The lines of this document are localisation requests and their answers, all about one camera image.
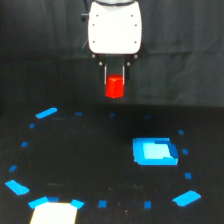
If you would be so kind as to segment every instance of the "light blue square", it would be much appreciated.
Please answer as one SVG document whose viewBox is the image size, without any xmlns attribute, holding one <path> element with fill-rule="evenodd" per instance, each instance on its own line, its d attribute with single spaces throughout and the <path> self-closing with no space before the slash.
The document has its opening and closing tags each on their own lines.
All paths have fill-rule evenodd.
<svg viewBox="0 0 224 224">
<path fill-rule="evenodd" d="M 185 173 L 185 178 L 186 179 L 191 179 L 191 173 Z"/>
<path fill-rule="evenodd" d="M 167 149 L 169 148 L 170 139 L 169 138 L 136 138 L 133 139 L 133 153 L 134 153 L 134 161 L 137 162 L 139 165 L 169 165 L 169 166 L 176 166 L 178 163 L 178 158 L 174 158 L 168 155 L 164 155 L 164 157 L 160 159 L 150 158 L 150 150 L 149 146 L 153 146 L 153 148 L 159 148 L 162 145 L 162 148 Z"/>
<path fill-rule="evenodd" d="M 179 130 L 179 134 L 180 135 L 184 135 L 184 131 L 183 130 Z"/>
<path fill-rule="evenodd" d="M 39 119 L 42 119 L 42 118 L 47 117 L 55 112 L 57 112 L 57 108 L 50 108 L 48 110 L 45 110 L 45 111 L 37 114 L 36 117 Z"/>
<path fill-rule="evenodd" d="M 46 202 L 49 202 L 48 198 L 47 197 L 43 197 L 43 198 L 39 198 L 35 201 L 31 201 L 28 203 L 28 205 L 30 206 L 30 208 L 34 209 L 36 208 L 38 205 L 42 205 Z"/>
<path fill-rule="evenodd" d="M 75 115 L 82 116 L 82 112 L 76 112 Z"/>
<path fill-rule="evenodd" d="M 74 207 L 80 209 L 82 208 L 82 206 L 84 205 L 85 203 L 84 202 L 81 202 L 81 201 L 77 201 L 77 200 L 73 200 L 71 202 L 71 205 L 73 205 Z"/>
<path fill-rule="evenodd" d="M 201 198 L 201 195 L 195 191 L 188 191 L 177 198 L 174 198 L 173 201 L 176 202 L 179 206 L 186 206 L 197 199 Z"/>
<path fill-rule="evenodd" d="M 22 186 L 14 180 L 6 182 L 5 185 L 17 195 L 23 195 L 30 191 L 27 187 Z"/>
<path fill-rule="evenodd" d="M 27 145 L 28 145 L 28 142 L 23 142 L 21 147 L 27 147 Z"/>
<path fill-rule="evenodd" d="M 172 158 L 166 144 L 143 143 L 143 150 L 145 159 Z"/>
<path fill-rule="evenodd" d="M 9 169 L 10 172 L 14 172 L 16 170 L 17 166 L 11 166 L 11 168 Z"/>
<path fill-rule="evenodd" d="M 106 208 L 107 207 L 107 202 L 103 201 L 103 200 L 100 200 L 99 204 L 98 204 L 98 207 L 99 208 Z"/>
<path fill-rule="evenodd" d="M 188 155 L 187 149 L 182 149 L 182 152 L 183 152 L 184 155 Z"/>
<path fill-rule="evenodd" d="M 146 209 L 151 209 L 151 201 L 145 201 L 145 206 L 144 208 Z"/>
<path fill-rule="evenodd" d="M 34 128 L 35 127 L 35 124 L 30 124 L 30 128 Z"/>
</svg>

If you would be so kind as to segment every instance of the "blue rectangle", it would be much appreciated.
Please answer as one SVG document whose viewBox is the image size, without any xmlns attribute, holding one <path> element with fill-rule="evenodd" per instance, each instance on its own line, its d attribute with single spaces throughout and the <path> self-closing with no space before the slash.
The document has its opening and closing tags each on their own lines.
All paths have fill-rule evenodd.
<svg viewBox="0 0 224 224">
<path fill-rule="evenodd" d="M 18 184 L 14 180 L 10 180 L 10 181 L 6 182 L 5 185 L 8 188 L 10 188 L 17 195 L 23 195 L 30 191 L 28 188 L 22 186 L 21 184 Z"/>
<path fill-rule="evenodd" d="M 201 198 L 200 194 L 194 191 L 188 191 L 185 194 L 182 194 L 179 197 L 174 198 L 173 201 L 176 202 L 179 206 L 183 207 L 196 201 L 199 198 Z"/>
<path fill-rule="evenodd" d="M 58 202 L 57 197 L 48 197 L 49 202 Z"/>
<path fill-rule="evenodd" d="M 9 169 L 9 172 L 14 172 L 16 170 L 17 166 L 11 166 L 11 168 Z"/>
<path fill-rule="evenodd" d="M 185 173 L 185 178 L 186 179 L 191 179 L 191 173 Z"/>
<path fill-rule="evenodd" d="M 48 110 L 45 110 L 45 111 L 37 114 L 36 117 L 39 119 L 42 119 L 42 118 L 47 117 L 55 112 L 57 112 L 57 108 L 50 108 Z"/>
<path fill-rule="evenodd" d="M 82 208 L 82 206 L 84 205 L 85 203 L 84 202 L 81 202 L 81 201 L 77 201 L 77 200 L 73 200 L 71 202 L 71 205 L 73 205 L 74 207 L 80 209 Z"/>
<path fill-rule="evenodd" d="M 99 208 L 106 208 L 107 207 L 107 201 L 100 200 L 99 204 L 98 204 L 98 207 Z"/>
<path fill-rule="evenodd" d="M 144 115 L 143 116 L 145 119 L 149 119 L 150 118 L 150 115 Z"/>
<path fill-rule="evenodd" d="M 177 158 L 163 158 L 163 159 L 146 159 L 144 157 L 143 144 L 145 143 L 155 143 L 155 142 L 169 142 L 169 138 L 136 138 L 133 139 L 133 151 L 134 151 L 134 161 L 139 165 L 169 165 L 176 166 L 178 163 Z"/>
<path fill-rule="evenodd" d="M 30 206 L 30 208 L 34 209 L 36 208 L 38 205 L 44 204 L 46 202 L 49 202 L 47 197 L 43 197 L 43 198 L 39 198 L 35 201 L 31 201 L 28 203 L 28 205 Z"/>
<path fill-rule="evenodd" d="M 23 143 L 21 144 L 21 147 L 27 147 L 27 145 L 28 145 L 28 142 L 23 142 Z"/>
<path fill-rule="evenodd" d="M 187 149 L 182 149 L 182 152 L 183 152 L 184 155 L 188 155 Z"/>
<path fill-rule="evenodd" d="M 179 130 L 179 134 L 180 135 L 184 135 L 184 131 L 183 130 Z"/>
<path fill-rule="evenodd" d="M 35 127 L 35 124 L 30 124 L 30 128 L 34 128 Z"/>
<path fill-rule="evenodd" d="M 75 115 L 82 116 L 82 112 L 76 112 Z"/>
<path fill-rule="evenodd" d="M 146 209 L 151 209 L 151 201 L 145 201 L 145 206 L 144 208 Z"/>
</svg>

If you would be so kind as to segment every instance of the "red block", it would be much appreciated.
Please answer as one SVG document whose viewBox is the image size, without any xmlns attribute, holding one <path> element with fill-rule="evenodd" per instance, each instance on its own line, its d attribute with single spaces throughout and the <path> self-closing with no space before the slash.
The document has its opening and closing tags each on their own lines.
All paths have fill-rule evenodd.
<svg viewBox="0 0 224 224">
<path fill-rule="evenodd" d="M 111 74 L 107 76 L 106 96 L 110 98 L 119 98 L 124 95 L 123 76 Z"/>
</svg>

